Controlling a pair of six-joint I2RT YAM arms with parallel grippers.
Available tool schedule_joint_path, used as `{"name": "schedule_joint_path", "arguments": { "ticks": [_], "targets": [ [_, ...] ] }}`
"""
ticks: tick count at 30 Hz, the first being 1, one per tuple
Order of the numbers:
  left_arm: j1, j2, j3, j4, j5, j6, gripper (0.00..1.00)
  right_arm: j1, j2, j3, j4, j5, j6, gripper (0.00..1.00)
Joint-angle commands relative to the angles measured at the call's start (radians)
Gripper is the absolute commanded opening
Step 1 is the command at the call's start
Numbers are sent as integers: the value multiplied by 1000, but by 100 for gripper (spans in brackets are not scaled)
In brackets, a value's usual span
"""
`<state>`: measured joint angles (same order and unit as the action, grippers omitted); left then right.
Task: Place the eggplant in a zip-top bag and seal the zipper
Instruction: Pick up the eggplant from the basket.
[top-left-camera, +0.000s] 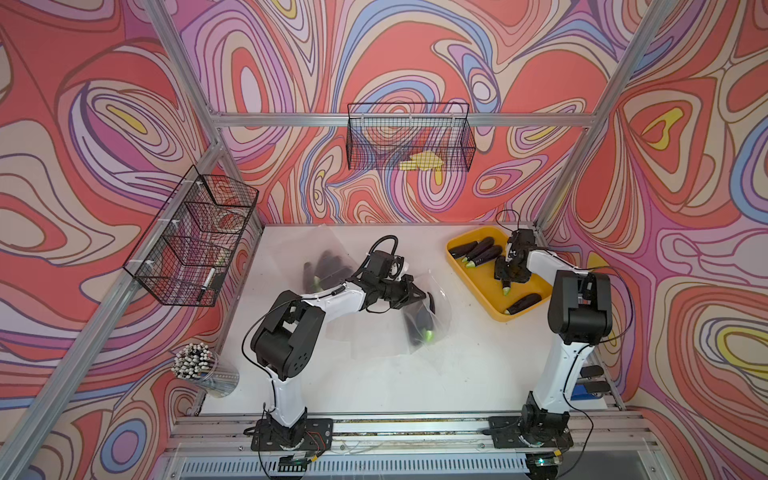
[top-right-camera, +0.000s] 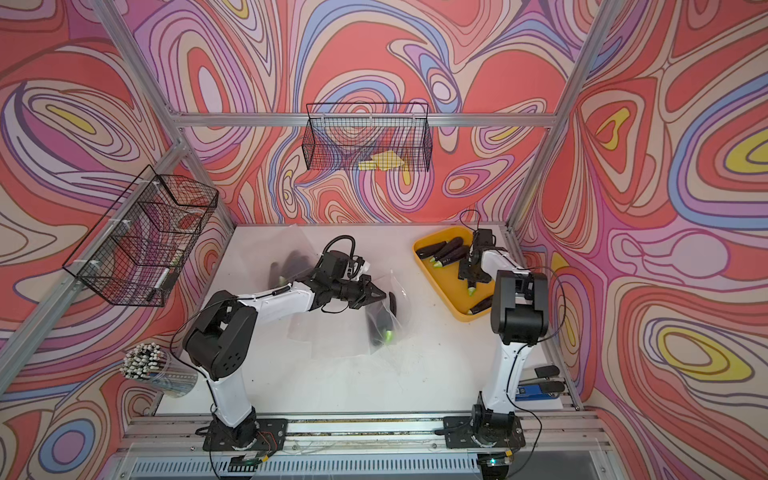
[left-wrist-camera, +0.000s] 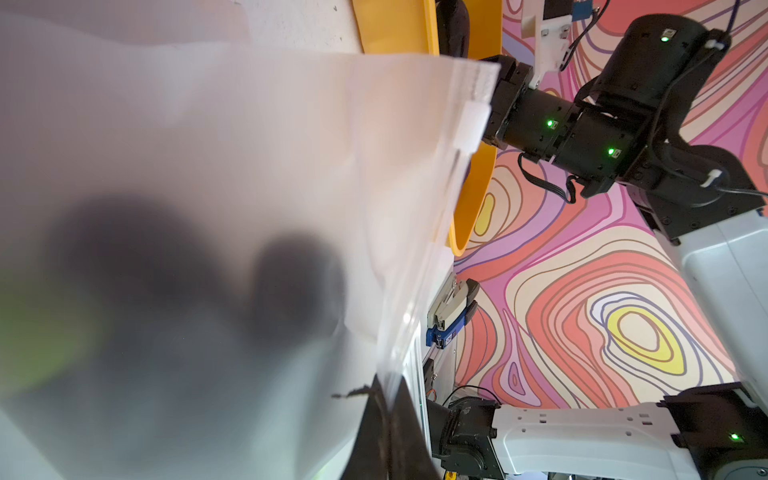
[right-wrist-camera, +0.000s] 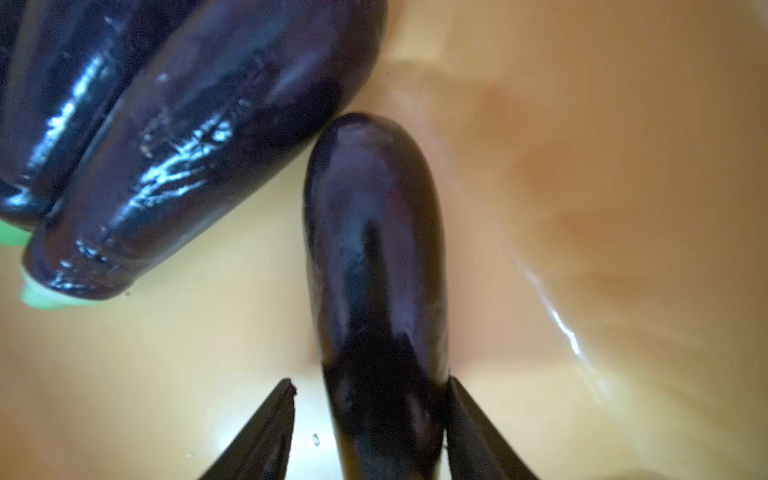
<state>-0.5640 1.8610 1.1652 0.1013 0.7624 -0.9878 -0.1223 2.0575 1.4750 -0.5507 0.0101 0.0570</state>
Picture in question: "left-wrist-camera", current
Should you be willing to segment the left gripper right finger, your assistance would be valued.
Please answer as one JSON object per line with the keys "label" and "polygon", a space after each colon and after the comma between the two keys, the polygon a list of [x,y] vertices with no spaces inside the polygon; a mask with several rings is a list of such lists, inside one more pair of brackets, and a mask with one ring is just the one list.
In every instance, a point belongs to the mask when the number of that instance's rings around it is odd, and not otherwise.
{"label": "left gripper right finger", "polygon": [[389,441],[390,479],[439,479],[404,377],[390,408]]}

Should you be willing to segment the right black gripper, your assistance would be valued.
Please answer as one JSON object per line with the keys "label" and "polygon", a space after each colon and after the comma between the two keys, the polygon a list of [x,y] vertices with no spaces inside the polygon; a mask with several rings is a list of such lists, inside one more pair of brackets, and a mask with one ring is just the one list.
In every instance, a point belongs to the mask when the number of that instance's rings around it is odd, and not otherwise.
{"label": "right black gripper", "polygon": [[533,68],[506,55],[485,59],[500,67],[482,141],[512,147],[524,160],[548,162],[566,173],[560,187],[523,170],[531,184],[562,198],[606,193],[641,156],[642,124],[634,117],[579,97],[562,99],[530,86]]}

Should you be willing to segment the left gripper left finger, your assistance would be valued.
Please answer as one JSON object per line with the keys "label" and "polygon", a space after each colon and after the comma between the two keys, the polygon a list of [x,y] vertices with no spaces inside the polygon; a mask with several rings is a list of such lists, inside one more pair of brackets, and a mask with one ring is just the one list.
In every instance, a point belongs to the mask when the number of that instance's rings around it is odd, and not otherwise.
{"label": "left gripper left finger", "polygon": [[357,436],[340,479],[388,479],[391,453],[390,409],[378,377],[374,376],[370,385],[335,397],[367,398]]}

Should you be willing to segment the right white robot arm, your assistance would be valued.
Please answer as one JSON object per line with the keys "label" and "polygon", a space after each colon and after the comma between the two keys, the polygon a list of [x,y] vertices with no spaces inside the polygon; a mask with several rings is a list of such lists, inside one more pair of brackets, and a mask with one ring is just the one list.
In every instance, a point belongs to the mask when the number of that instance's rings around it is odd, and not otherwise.
{"label": "right white robot arm", "polygon": [[456,266],[477,310],[431,417],[445,470],[766,477],[767,180],[686,138],[736,89],[735,15],[642,16],[560,96],[496,57],[494,179]]}

